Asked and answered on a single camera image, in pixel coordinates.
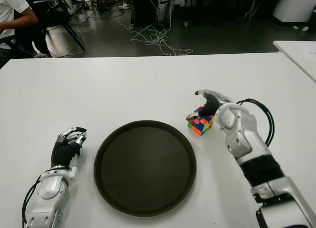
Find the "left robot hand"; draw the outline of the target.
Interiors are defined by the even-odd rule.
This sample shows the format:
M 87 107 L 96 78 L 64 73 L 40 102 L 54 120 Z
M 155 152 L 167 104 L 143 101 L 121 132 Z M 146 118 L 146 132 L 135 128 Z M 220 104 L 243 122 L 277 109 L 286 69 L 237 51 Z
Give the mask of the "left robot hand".
M 86 131 L 82 127 L 71 127 L 58 135 L 51 153 L 51 168 L 69 167 L 73 157 L 80 155 L 82 145 L 87 138 Z

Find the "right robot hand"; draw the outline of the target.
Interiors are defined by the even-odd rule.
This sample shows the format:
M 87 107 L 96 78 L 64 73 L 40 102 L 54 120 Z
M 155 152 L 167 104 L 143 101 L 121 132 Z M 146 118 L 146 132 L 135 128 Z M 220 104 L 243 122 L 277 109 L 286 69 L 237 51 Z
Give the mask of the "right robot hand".
M 195 95 L 202 95 L 206 102 L 198 112 L 193 112 L 186 117 L 187 121 L 192 121 L 200 117 L 207 117 L 215 115 L 217 110 L 226 103 L 232 103 L 233 101 L 228 97 L 208 89 L 197 90 Z

